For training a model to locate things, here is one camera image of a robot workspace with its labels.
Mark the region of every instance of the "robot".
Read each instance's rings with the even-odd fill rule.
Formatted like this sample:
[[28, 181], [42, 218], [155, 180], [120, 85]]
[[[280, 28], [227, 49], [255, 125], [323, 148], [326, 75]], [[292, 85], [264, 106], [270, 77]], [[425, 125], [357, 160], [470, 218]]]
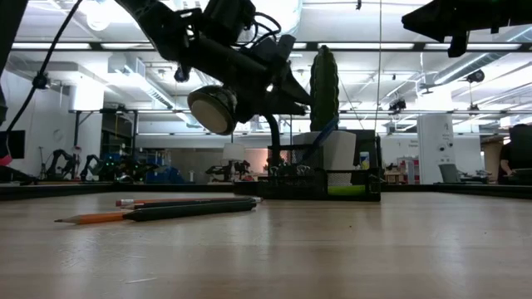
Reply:
[[[60, 157], [63, 157], [66, 161], [64, 167], [57, 167], [57, 161]], [[53, 151], [52, 163], [50, 164], [50, 167], [48, 167], [45, 180], [64, 180], [65, 176], [70, 174], [77, 164], [79, 164], [79, 162], [74, 159], [73, 155], [68, 154], [64, 149], [56, 149]]]

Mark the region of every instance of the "cable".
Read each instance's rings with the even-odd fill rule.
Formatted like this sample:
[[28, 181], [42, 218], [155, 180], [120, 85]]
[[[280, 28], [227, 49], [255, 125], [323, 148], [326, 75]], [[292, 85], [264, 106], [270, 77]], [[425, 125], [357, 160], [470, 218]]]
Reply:
[[248, 44], [252, 43], [255, 38], [257, 38], [257, 35], [259, 34], [259, 25], [257, 22], [254, 22], [253, 23], [254, 25], [254, 28], [255, 28], [255, 34], [253, 35], [253, 38], [251, 38], [248, 42], [245, 42], [245, 43], [234, 43], [232, 44], [231, 46], [235, 46], [235, 47], [246, 47]]
[[382, 63], [382, 0], [379, 1], [379, 68], [377, 71], [377, 108], [375, 109], [375, 127], [377, 133], [377, 117], [379, 113], [379, 100], [381, 96], [381, 63]]
[[13, 130], [13, 127], [15, 126], [15, 124], [18, 122], [18, 120], [20, 119], [20, 117], [22, 116], [22, 113], [24, 113], [24, 110], [27, 108], [27, 105], [30, 103], [30, 101], [32, 100], [33, 98], [33, 95], [35, 94], [35, 91], [37, 90], [37, 86], [38, 86], [38, 83], [39, 81], [42, 82], [42, 78], [44, 77], [44, 71], [46, 70], [47, 66], [48, 66], [48, 62], [50, 62], [50, 58], [52, 57], [52, 53], [53, 51], [56, 49], [56, 44], [59, 42], [59, 38], [61, 37], [62, 33], [65, 31], [65, 29], [67, 28], [67, 25], [68, 23], [70, 22], [70, 20], [74, 17], [74, 13], [77, 11], [77, 9], [79, 8], [80, 4], [81, 4], [81, 1], [83, 0], [77, 0], [76, 4], [74, 4], [74, 6], [72, 7], [72, 10], [68, 13], [68, 15], [66, 16], [66, 19], [65, 21], [63, 22], [63, 24], [61, 25], [61, 27], [59, 28], [59, 31], [57, 32], [56, 36], [54, 37], [53, 39], [53, 42], [52, 44], [50, 45], [50, 49], [48, 49], [48, 53], [47, 53], [47, 56], [46, 58], [44, 59], [44, 61], [42, 62], [42, 66], [41, 66], [41, 70], [37, 73], [37, 76], [35, 77], [35, 79], [33, 80], [33, 83], [32, 83], [32, 89], [30, 90], [30, 92], [28, 93], [27, 95], [27, 98], [26, 100], [24, 101], [24, 103], [22, 104], [22, 107], [20, 108], [20, 110], [17, 112], [17, 114], [15, 115], [15, 117], [13, 118], [13, 120], [11, 121], [11, 124], [9, 124], [7, 130], [6, 130], [6, 145], [7, 145], [7, 141], [9, 140], [9, 134], [11, 133], [11, 131]]
[[340, 79], [340, 76], [338, 77], [338, 79], [340, 80], [340, 84], [342, 84], [343, 92], [346, 94], [347, 101], [349, 102], [349, 105], [351, 105], [351, 110], [355, 112], [355, 116], [357, 117], [358, 124], [360, 124], [360, 127], [364, 130], [364, 125], [362, 124], [362, 121], [358, 117], [357, 110], [355, 109], [355, 106], [352, 104], [351, 99], [349, 99], [349, 94], [347, 93], [346, 87], [343, 84], [342, 79]]
[[272, 22], [275, 26], [277, 26], [277, 29], [278, 29], [277, 31], [281, 32], [281, 24], [279, 24], [279, 22], [275, 21], [274, 18], [272, 18], [269, 15], [267, 15], [265, 13], [262, 13], [262, 12], [256, 12], [255, 16], [263, 17], [263, 18], [267, 19], [268, 21]]

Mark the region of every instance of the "plant pot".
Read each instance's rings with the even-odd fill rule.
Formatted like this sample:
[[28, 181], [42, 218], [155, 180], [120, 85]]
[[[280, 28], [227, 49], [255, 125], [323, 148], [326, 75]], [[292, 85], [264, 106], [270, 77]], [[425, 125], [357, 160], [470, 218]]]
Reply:
[[[320, 132], [308, 132], [295, 135], [292, 142], [295, 145], [310, 145]], [[357, 135], [345, 131], [334, 131], [323, 142], [323, 169], [325, 170], [354, 170], [355, 145]], [[351, 175], [343, 174], [336, 177], [329, 185], [351, 185]]]

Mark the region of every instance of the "wooden table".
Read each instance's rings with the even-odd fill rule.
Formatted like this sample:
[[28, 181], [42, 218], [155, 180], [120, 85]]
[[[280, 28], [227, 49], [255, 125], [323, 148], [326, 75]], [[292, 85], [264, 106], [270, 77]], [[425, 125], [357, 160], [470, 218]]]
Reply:
[[380, 204], [265, 201], [150, 223], [53, 222], [171, 196], [0, 203], [0, 298], [532, 297], [526, 200], [383, 194]]

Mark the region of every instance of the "green cactus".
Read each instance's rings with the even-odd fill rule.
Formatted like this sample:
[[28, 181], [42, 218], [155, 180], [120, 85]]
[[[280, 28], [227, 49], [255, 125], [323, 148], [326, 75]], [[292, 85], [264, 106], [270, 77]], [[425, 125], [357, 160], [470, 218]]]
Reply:
[[310, 96], [314, 98], [314, 105], [310, 110], [310, 130], [321, 131], [334, 116], [338, 116], [339, 106], [338, 67], [327, 46], [322, 46], [314, 57]]

